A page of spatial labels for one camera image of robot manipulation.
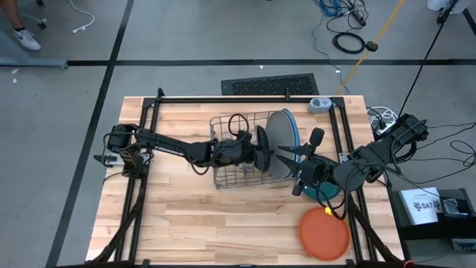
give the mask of white cable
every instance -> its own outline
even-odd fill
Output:
[[[384,107],[384,106],[375,106],[371,108],[376,110],[382,116],[382,120],[386,121],[385,123],[395,124],[396,119],[398,118],[398,115],[394,111],[392,111],[392,109],[388,107]],[[378,120],[377,116],[375,115],[372,115],[372,116],[369,115],[368,118],[369,118],[370,124],[372,124],[375,120]]]
[[[76,11],[81,12],[81,13],[86,14],[86,15],[89,15],[89,16],[91,16],[91,18],[92,18],[91,22],[89,22],[87,25],[83,25],[83,26],[81,26],[81,27],[79,27],[79,28],[74,29],[74,30],[73,30],[73,34],[77,33],[79,30],[84,31],[87,27],[91,26],[92,23],[94,22],[94,15],[91,14],[91,13],[85,12],[85,11],[79,9],[79,8],[77,8],[77,7],[73,4],[73,0],[69,0],[69,3],[71,4],[71,6],[72,6]]]

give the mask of blue cable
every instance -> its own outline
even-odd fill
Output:
[[[322,9],[322,13],[327,17],[334,18],[342,13],[340,0],[328,0],[328,4],[324,3],[324,0],[313,1],[314,4],[318,5]]]

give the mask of gray plate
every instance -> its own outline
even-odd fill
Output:
[[[294,153],[289,153],[277,148],[278,146],[295,145],[295,130],[292,127],[288,115],[283,111],[273,112],[266,123],[266,135],[268,136],[269,149],[274,151],[273,156],[271,156],[269,171],[275,179],[290,177],[291,171],[276,158],[276,155],[293,160],[295,158]]]

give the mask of person's leg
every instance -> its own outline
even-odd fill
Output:
[[[20,20],[17,0],[0,0],[0,4],[15,29],[13,33],[18,41],[20,41],[24,47],[32,51],[40,50],[42,48],[41,45],[39,45],[39,43],[33,38],[33,34],[25,29],[25,26]]]
[[[18,12],[17,0],[0,0],[0,4],[3,10],[7,14],[8,20],[15,29],[23,28],[22,21],[20,21],[20,15]]]

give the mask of floor stripe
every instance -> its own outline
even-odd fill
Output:
[[[358,60],[331,60],[337,66],[354,66]],[[70,60],[70,66],[106,66],[105,60]],[[116,66],[326,66],[327,60],[118,60]],[[476,59],[365,60],[363,66],[474,66]]]
[[[471,30],[473,30],[473,33],[476,36],[476,23],[467,8],[463,11],[463,15],[466,21],[468,22],[469,27],[471,27]]]
[[[106,73],[104,74],[103,83],[101,84],[96,104],[94,105],[94,110],[92,113],[91,120],[89,122],[88,131],[84,139],[83,148],[81,149],[81,154],[77,162],[76,170],[74,171],[73,180],[71,181],[68,196],[66,197],[65,206],[63,207],[61,218],[59,219],[57,232],[54,236],[53,244],[51,245],[48,260],[46,261],[46,267],[55,267],[58,264],[58,260],[60,259],[62,245],[65,242],[65,237],[68,232],[68,227],[71,220],[71,216],[73,214],[74,205],[76,203],[78,192],[80,191],[84,170],[86,168],[86,163],[88,162],[92,142],[96,133],[97,124],[99,122],[99,117],[103,109],[104,100],[106,99],[109,84],[111,83],[112,72],[114,71],[115,63],[119,55],[120,45],[122,44],[124,33],[126,32],[127,22],[129,21],[133,4],[134,0],[127,1],[126,9],[124,10],[124,14],[120,22],[118,35],[116,36],[114,47],[112,48],[111,57],[107,62],[108,64],[106,68]]]

